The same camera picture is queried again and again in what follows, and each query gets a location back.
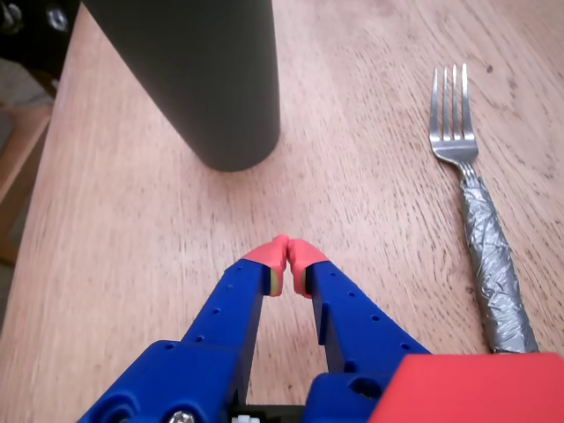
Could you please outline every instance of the red gripper tip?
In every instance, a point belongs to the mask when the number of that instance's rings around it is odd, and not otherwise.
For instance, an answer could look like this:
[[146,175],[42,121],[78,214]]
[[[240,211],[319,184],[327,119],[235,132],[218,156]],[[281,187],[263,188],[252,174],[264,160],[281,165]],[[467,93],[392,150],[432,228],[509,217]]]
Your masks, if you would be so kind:
[[293,274],[293,290],[306,298],[311,298],[311,295],[306,293],[306,269],[315,263],[328,262],[329,258],[304,240],[290,240],[288,261]]
[[271,242],[253,249],[243,258],[264,264],[271,268],[271,291],[270,296],[276,297],[282,294],[284,284],[284,270],[286,269],[286,251],[288,250],[288,236],[279,235]]

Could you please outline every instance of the red plastic part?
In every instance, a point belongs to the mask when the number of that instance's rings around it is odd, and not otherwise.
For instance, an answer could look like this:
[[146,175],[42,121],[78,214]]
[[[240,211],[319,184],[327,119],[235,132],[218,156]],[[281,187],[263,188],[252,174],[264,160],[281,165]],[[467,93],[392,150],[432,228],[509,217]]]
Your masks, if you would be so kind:
[[304,272],[315,263],[329,262],[329,258],[313,245],[304,240],[290,240],[288,242],[288,261],[293,274],[293,290],[306,298],[311,295],[306,293]]
[[282,285],[284,284],[284,270],[286,269],[286,253],[288,250],[288,235],[279,235],[271,242],[261,245],[253,249],[243,258],[251,262],[264,264],[270,267],[278,277],[278,289],[271,292],[271,297],[277,297],[282,294]]
[[558,354],[408,355],[369,423],[506,421],[564,421]]

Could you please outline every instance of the metal screw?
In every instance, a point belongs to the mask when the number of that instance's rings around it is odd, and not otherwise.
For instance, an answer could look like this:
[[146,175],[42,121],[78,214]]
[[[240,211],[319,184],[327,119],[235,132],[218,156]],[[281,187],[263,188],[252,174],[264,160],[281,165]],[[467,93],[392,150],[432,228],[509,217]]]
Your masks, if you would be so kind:
[[23,23],[21,19],[21,10],[16,4],[6,4],[0,2],[2,6],[2,17],[0,18],[0,33],[6,35],[14,35],[18,33],[21,28],[23,28]]
[[47,8],[47,22],[49,26],[60,33],[66,33],[69,30],[67,17],[57,6],[49,6]]
[[196,419],[189,412],[176,412],[168,423],[196,423]]

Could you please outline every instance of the silver duct tape wrapped handle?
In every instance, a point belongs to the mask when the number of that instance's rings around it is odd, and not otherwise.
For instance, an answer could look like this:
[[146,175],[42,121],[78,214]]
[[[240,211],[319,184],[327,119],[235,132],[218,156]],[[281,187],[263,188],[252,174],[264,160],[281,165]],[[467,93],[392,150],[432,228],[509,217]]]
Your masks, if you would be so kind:
[[510,248],[494,203],[478,177],[461,183],[466,242],[476,273],[477,296],[494,353],[534,353],[537,340],[525,312]]

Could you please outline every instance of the wooden table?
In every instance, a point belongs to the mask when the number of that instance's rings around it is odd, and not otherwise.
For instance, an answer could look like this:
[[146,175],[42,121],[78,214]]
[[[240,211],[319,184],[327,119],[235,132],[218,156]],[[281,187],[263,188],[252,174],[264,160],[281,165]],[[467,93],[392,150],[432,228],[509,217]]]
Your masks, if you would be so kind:
[[[469,65],[477,169],[540,346],[564,354],[561,1],[274,8],[282,134],[238,174],[202,165],[81,9],[4,324],[1,421],[79,418],[279,233],[319,247],[432,352],[484,353],[458,180],[427,141],[445,63]],[[263,305],[249,402],[300,403],[324,370],[287,277]]]

